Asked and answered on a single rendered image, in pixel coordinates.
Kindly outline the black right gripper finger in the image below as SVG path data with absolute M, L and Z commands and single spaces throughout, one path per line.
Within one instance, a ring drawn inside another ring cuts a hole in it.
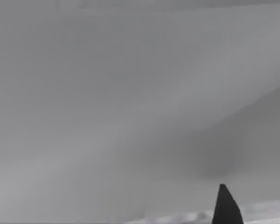
M 211 224 L 244 224 L 238 204 L 225 184 L 219 184 Z

